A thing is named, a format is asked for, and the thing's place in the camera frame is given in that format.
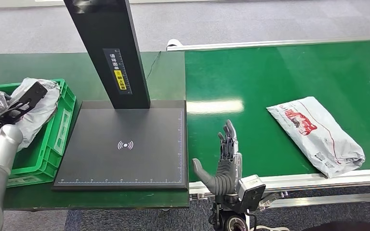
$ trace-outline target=red printed logo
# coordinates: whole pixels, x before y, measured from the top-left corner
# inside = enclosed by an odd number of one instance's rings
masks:
[[[298,131],[304,136],[310,134],[312,130],[317,129],[316,125],[312,124],[307,117],[299,112],[294,112],[292,109],[289,109],[284,113],[286,114],[287,118],[294,123]]]

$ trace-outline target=robot finger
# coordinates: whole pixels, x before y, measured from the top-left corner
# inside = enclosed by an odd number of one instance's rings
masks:
[[[221,142],[224,142],[225,141],[225,138],[224,138],[224,136],[223,136],[223,134],[221,132],[218,133],[218,137],[221,140]]]
[[[230,121],[230,119],[228,119],[226,121],[226,127],[227,127],[227,130],[229,131],[229,136],[232,138],[232,139],[237,139],[237,136],[236,136],[236,130],[235,130],[235,127],[233,126],[232,124],[232,121]]]

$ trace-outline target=sticker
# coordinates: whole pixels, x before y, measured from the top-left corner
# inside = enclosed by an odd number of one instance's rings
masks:
[[[120,70],[114,70],[114,74],[116,75],[117,83],[120,87],[120,90],[127,90],[125,86],[124,78],[122,77],[122,73]]]
[[[114,74],[117,90],[120,94],[132,95],[130,82],[125,71],[124,62],[119,49],[103,49],[110,71]]]

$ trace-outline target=gray carpet floor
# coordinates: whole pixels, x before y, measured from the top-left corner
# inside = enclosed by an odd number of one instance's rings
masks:
[[[132,5],[140,50],[286,39],[370,37],[370,0],[229,0]],[[0,53],[85,52],[65,7],[0,9]],[[370,191],[349,188],[349,193]],[[301,192],[308,196],[330,191]],[[209,201],[189,209],[5,211],[5,231],[212,230]],[[370,203],[269,209],[259,224],[292,231],[333,221],[370,222]]]

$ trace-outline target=robotic hand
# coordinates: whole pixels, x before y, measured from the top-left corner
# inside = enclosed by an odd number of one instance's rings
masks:
[[[235,128],[232,122],[227,120],[223,129],[225,136],[220,132],[218,133],[221,155],[214,177],[203,169],[198,159],[192,159],[195,174],[206,185],[208,190],[217,196],[234,194],[236,192],[235,186],[242,175],[242,154],[238,152]]]
[[[242,154],[239,153],[236,130],[230,120],[219,132],[220,151],[215,176],[206,172],[200,161],[192,159],[195,174],[215,195],[209,223],[216,231],[249,230],[247,218],[258,208],[265,185],[257,175],[242,177]]]

